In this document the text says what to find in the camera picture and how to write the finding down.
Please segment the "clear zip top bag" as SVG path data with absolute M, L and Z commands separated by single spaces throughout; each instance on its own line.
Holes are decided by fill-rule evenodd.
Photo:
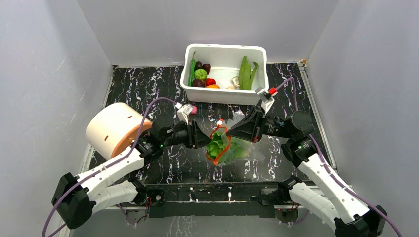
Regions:
M 263 161 L 266 156 L 257 143 L 227 136 L 226 132 L 245 118 L 241 110 L 235 111 L 227 121 L 220 119 L 206 145 L 206 158 L 217 166 L 230 165 L 237 160 Z

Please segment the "green napa cabbage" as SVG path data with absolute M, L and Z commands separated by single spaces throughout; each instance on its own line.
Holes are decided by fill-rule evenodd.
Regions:
M 213 132 L 211 142 L 206 146 L 206 158 L 215 165 L 229 165 L 248 158 L 251 143 L 239 138 L 227 137 L 223 132 Z

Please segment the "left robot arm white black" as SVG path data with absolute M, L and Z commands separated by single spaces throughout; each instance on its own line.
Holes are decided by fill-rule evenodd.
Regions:
M 120 178 L 142 169 L 159 158 L 165 147 L 182 144 L 190 149 L 211 142 L 195 121 L 183 121 L 169 127 L 151 126 L 141 133 L 136 144 L 130 144 L 116 157 L 76 176 L 63 175 L 52 198 L 55 211 L 70 230 L 83 225 L 96 212 L 124 202 L 143 205 L 148 189 L 131 179 L 116 184 Z

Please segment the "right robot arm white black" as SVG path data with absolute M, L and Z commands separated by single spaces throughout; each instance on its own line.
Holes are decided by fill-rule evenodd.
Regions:
M 282 119 L 255 106 L 227 131 L 227 135 L 254 143 L 263 135 L 286 138 L 286 143 L 281 145 L 283 155 L 322 193 L 316 193 L 297 178 L 289 178 L 278 185 L 279 200 L 284 204 L 301 204 L 327 224 L 337 237 L 380 236 L 385 225 L 385 210 L 361 201 L 322 160 L 310 138 L 313 131 L 311 116 L 305 111 L 296 111 Z

